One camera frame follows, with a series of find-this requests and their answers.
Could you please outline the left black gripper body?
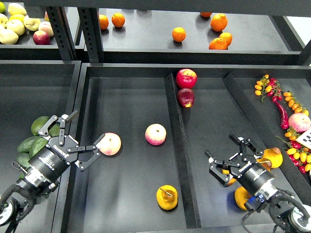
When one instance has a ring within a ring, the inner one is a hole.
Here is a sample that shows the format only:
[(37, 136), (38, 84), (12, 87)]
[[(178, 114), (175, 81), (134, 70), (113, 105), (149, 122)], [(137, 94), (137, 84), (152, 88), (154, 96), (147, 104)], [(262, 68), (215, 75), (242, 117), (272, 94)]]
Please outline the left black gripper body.
[(77, 153), (73, 153), (73, 148), (78, 145), (79, 143), (70, 135), (65, 137), (63, 145), (59, 144), (58, 137), (52, 137), (47, 145), (30, 159), (28, 182), (55, 182), (68, 166), (77, 160)]

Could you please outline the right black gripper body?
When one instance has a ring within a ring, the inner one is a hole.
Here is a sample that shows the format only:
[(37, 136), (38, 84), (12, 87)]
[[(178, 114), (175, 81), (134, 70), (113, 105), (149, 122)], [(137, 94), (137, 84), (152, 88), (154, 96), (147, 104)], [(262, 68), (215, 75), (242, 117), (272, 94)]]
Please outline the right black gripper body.
[(251, 195), (255, 196), (263, 185), (271, 183), (273, 174), (260, 163), (248, 162), (242, 168), (231, 167), (230, 174), (243, 186)]

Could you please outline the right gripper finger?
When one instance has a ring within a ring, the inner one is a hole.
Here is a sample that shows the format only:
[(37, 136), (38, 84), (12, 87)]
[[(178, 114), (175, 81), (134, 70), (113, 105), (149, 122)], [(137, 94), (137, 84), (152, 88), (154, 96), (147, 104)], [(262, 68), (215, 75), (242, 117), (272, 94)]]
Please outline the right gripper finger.
[(234, 134), (229, 134), (229, 138), (239, 146), (237, 159), (241, 162), (254, 162), (256, 159), (263, 157), (263, 150), (258, 150), (255, 141), (251, 138), (244, 139)]
[(239, 167), (237, 162), (232, 162), (231, 160), (238, 155), (235, 153), (233, 156), (229, 158), (229, 160), (218, 160), (210, 154), (208, 150), (205, 150), (205, 155), (208, 157), (209, 162), (209, 172), (210, 174), (216, 178), (216, 180), (224, 186), (225, 181), (228, 180), (228, 175), (222, 174), (222, 168), (225, 162), (231, 165), (231, 167)]

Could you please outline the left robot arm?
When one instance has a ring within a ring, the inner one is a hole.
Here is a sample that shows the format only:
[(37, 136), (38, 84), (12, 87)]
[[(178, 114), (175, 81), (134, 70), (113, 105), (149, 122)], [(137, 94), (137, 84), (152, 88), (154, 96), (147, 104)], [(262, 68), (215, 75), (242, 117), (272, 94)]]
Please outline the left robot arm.
[(12, 165), (24, 176), (7, 188), (0, 197), (0, 224), (6, 232), (16, 231), (18, 224), (33, 210), (41, 196), (54, 192), (59, 178), (71, 165), (84, 171), (101, 155), (102, 134), (92, 145), (80, 146), (65, 132), (66, 124), (77, 114), (51, 116), (35, 133), (46, 143), (29, 160), (25, 167), (18, 162)]

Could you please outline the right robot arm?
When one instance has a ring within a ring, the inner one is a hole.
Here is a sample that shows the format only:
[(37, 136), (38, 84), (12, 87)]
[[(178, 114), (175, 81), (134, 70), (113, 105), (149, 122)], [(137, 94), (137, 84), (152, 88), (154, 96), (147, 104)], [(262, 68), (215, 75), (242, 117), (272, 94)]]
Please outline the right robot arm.
[(267, 208), (275, 228), (281, 228), (286, 233), (309, 233), (311, 231), (311, 208), (301, 204), (287, 190), (273, 186), (274, 175), (257, 160), (263, 156), (263, 151), (256, 148), (251, 139), (236, 137), (229, 138), (239, 146), (239, 152), (228, 160), (218, 160), (210, 156), (209, 172), (222, 185), (227, 186), (229, 181), (237, 182), (251, 195), (245, 207), (248, 213), (243, 217), (246, 220), (254, 212), (261, 212)]

